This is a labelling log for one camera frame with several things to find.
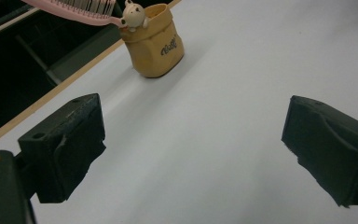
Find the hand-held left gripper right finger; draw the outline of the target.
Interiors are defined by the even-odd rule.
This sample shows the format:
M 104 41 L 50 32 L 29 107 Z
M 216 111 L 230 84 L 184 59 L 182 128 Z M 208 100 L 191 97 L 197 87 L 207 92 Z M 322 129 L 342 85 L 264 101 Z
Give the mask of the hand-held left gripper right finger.
M 282 141 L 337 205 L 358 205 L 358 120 L 325 103 L 292 96 Z

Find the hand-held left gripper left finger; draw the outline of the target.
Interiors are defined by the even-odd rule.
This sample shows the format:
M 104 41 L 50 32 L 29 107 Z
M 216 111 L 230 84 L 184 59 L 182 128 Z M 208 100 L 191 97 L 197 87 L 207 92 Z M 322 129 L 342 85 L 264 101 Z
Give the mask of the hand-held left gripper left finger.
M 105 150 L 100 96 L 75 98 L 18 139 L 21 177 L 27 197 L 62 203 Z

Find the pink hairbrush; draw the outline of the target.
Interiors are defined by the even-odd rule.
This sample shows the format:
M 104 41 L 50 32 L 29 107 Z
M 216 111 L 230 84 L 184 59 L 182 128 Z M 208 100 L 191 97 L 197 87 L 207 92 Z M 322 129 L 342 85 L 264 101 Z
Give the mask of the pink hairbrush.
M 92 26 L 114 24 L 121 28 L 126 22 L 113 17 L 116 0 L 22 0 L 52 15 Z

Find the yellow pen holder with bear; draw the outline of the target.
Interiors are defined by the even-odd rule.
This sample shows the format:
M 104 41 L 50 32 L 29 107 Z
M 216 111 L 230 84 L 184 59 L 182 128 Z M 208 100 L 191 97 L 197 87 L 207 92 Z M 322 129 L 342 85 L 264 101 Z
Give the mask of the yellow pen holder with bear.
M 121 28 L 120 35 L 134 69 L 144 77 L 162 77 L 182 60 L 185 54 L 183 41 L 167 4 L 146 7 L 145 15 L 148 18 L 145 28 L 140 25 L 134 32 Z

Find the dark grey chair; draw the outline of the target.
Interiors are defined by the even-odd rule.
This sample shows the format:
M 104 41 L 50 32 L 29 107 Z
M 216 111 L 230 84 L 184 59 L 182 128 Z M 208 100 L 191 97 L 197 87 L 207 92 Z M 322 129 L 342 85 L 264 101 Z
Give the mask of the dark grey chair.
M 33 38 L 17 35 L 16 41 L 41 68 L 51 86 L 57 86 L 119 40 L 113 25 L 71 28 L 69 24 L 42 33 L 35 27 Z

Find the pale wooden bar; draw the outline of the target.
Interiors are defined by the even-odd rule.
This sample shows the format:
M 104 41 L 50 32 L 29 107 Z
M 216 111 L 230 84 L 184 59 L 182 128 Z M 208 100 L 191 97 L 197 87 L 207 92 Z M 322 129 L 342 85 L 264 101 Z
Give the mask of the pale wooden bar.
M 36 7 L 22 7 L 21 9 L 18 9 L 9 15 L 4 16 L 2 19 L 0 19 L 0 32 L 4 31 L 6 28 L 23 21 L 25 19 L 30 18 L 32 15 L 34 15 L 36 12 L 38 12 L 39 9 Z

